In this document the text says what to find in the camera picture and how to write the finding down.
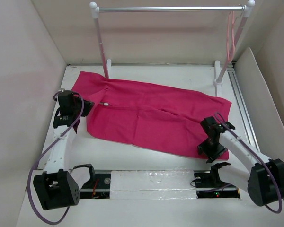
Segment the pink trousers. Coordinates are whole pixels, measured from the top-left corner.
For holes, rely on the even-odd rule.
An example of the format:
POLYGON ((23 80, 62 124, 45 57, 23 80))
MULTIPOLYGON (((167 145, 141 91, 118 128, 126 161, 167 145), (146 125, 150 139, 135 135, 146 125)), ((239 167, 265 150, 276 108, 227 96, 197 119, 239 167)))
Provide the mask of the pink trousers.
POLYGON ((86 118, 91 136, 190 158, 207 138, 201 121, 231 109, 230 101, 199 91, 84 71, 72 90, 95 104, 86 118))

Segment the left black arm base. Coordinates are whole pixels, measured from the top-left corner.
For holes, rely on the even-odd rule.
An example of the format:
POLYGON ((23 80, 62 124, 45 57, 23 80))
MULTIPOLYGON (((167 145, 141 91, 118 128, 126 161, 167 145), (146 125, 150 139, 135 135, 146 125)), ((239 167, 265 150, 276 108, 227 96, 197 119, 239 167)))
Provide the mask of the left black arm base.
POLYGON ((71 172, 80 188, 80 199, 109 199, 111 171, 95 170, 92 164, 75 166, 71 172))

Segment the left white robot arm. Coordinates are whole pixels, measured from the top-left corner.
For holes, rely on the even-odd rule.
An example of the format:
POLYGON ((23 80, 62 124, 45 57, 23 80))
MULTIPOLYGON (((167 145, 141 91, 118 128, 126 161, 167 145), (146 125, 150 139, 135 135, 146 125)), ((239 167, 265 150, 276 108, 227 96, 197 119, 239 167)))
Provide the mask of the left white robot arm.
POLYGON ((60 91, 54 96, 59 107, 53 119, 53 145, 42 174, 35 175, 33 185, 44 210, 75 206, 80 189, 92 187, 96 174, 92 164, 70 167, 72 144, 81 117, 86 117, 93 102, 83 100, 77 92, 60 91))

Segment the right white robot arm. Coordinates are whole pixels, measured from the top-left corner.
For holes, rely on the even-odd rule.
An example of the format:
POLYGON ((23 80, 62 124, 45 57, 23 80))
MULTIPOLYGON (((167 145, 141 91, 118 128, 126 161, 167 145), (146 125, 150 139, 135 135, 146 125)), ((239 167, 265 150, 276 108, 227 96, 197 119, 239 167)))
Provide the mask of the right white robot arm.
POLYGON ((257 206, 278 202, 279 213, 284 199, 284 162, 272 159, 236 134, 235 127, 223 118, 204 118, 201 127, 207 138, 198 145, 198 153, 207 157, 212 163, 226 151, 231 151, 244 165, 240 170, 229 162, 220 162, 211 166, 207 179, 213 184, 211 188, 223 188, 234 185, 245 190, 257 206))

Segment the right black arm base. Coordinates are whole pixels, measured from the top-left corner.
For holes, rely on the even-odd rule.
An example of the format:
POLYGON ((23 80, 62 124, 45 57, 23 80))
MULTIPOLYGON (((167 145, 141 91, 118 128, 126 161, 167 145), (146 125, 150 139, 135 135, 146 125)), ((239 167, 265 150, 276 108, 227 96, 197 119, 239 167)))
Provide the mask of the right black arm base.
POLYGON ((230 163, 222 162, 211 166, 210 171, 194 171, 190 185, 196 189, 198 199, 236 198, 240 199, 237 187, 220 180, 218 170, 230 163))

